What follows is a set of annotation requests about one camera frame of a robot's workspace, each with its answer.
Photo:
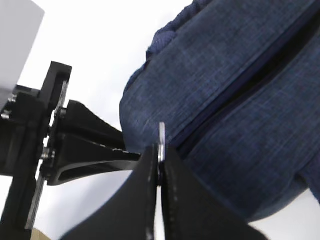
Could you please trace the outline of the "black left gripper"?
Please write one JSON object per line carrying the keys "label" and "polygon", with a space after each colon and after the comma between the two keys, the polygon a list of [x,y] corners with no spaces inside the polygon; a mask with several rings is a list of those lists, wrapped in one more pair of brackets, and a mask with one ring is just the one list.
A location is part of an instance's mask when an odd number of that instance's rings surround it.
{"label": "black left gripper", "polygon": [[51,62],[40,90],[17,85],[0,112],[0,174],[12,177],[0,218],[2,240],[29,240],[43,178],[36,179],[44,139],[57,110],[54,146],[41,173],[49,186],[132,171],[140,154],[125,151],[123,134],[84,104],[66,97],[72,67]]}

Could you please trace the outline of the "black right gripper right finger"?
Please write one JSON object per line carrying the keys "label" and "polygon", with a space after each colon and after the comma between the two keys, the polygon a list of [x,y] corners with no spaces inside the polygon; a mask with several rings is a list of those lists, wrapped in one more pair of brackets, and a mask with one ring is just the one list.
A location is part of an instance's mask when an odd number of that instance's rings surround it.
{"label": "black right gripper right finger", "polygon": [[182,163],[173,147],[159,147],[162,210],[167,240],[265,240],[224,207]]}

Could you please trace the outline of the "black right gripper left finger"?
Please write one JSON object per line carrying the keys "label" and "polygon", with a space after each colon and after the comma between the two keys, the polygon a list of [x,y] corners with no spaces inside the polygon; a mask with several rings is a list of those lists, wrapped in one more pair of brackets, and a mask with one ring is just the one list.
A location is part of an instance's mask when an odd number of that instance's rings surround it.
{"label": "black right gripper left finger", "polygon": [[62,236],[64,240],[153,240],[158,181],[158,146],[145,149],[114,196]]}

